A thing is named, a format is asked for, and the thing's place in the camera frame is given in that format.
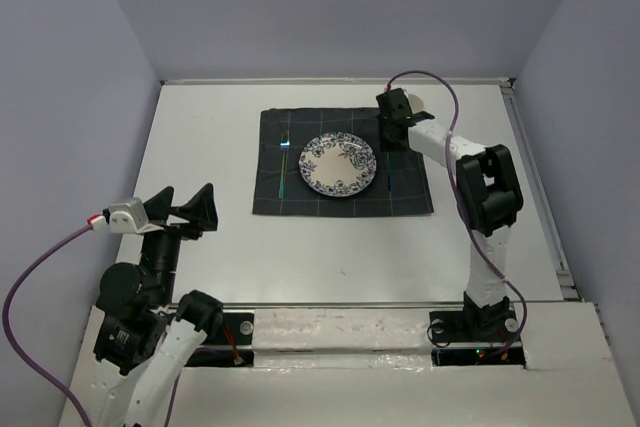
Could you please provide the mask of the pale yellow-green mug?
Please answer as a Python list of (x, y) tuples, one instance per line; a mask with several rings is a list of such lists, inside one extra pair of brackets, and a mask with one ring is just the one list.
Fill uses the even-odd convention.
[(425, 110), (424, 102), (419, 96), (407, 93), (406, 97), (413, 113), (422, 112)]

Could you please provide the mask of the iridescent blue spoon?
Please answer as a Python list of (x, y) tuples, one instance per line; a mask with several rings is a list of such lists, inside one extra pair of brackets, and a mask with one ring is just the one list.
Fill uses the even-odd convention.
[(387, 162), (387, 182), (388, 182), (388, 191), (389, 194), (393, 192), (393, 169), (391, 162), (391, 153), (386, 152), (386, 162)]

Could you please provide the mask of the dark checked cloth placemat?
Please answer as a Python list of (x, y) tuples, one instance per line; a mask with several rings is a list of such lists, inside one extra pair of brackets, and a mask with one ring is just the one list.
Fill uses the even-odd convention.
[(432, 214), (422, 156), (383, 151), (377, 113), (366, 107), (263, 111), (254, 214), (333, 218)]

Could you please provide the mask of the blue floral ceramic plate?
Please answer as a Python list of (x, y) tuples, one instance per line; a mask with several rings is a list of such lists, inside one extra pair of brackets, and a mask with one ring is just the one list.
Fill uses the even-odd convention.
[(307, 143), (298, 167), (305, 183), (326, 197), (346, 198), (364, 191), (377, 173), (372, 147), (350, 133), (329, 132)]

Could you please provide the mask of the iridescent fork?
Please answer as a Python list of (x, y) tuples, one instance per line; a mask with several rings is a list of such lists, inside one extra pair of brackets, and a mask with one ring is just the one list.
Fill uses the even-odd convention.
[(290, 147), (290, 133), (289, 133), (289, 130), (286, 129), (281, 133), (281, 138), (280, 138), (281, 164), (280, 164), (279, 189), (278, 189), (278, 198), (280, 200), (282, 200), (285, 195), (285, 183), (286, 183), (289, 147)]

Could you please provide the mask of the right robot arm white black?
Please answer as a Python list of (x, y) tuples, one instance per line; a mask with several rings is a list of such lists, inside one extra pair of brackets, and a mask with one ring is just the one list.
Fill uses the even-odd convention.
[(467, 231), (470, 266), (463, 306), (430, 315), (428, 335), (438, 348), (454, 343), (519, 340), (525, 319), (509, 296), (519, 291), (506, 277), (506, 251), (524, 199), (510, 150), (484, 146), (454, 134), (425, 111), (413, 111), (401, 89), (376, 98), (380, 145), (385, 151), (419, 153), (446, 169), (458, 214)]

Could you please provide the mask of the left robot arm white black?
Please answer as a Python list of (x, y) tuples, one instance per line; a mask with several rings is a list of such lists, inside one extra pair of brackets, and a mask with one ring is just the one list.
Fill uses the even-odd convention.
[(89, 418), (95, 426), (148, 426), (191, 355), (215, 339), (223, 305), (197, 290), (173, 297), (182, 242), (218, 227), (214, 187), (173, 205), (168, 186), (147, 201), (131, 198), (90, 218), (92, 229), (142, 239), (135, 263), (117, 262), (99, 283), (95, 307), (103, 320), (93, 348)]

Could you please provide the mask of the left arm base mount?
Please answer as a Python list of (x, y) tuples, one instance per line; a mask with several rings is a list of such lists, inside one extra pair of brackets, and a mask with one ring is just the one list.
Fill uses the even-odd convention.
[(186, 363), (187, 367), (244, 368), (254, 362), (252, 347), (255, 312), (224, 312), (223, 326), (207, 337)]

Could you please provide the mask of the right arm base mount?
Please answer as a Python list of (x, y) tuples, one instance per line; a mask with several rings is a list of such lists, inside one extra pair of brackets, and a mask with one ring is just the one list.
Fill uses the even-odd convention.
[(429, 314), (427, 338), (435, 367), (526, 365), (519, 323), (510, 300), (478, 307), (464, 295), (460, 310)]

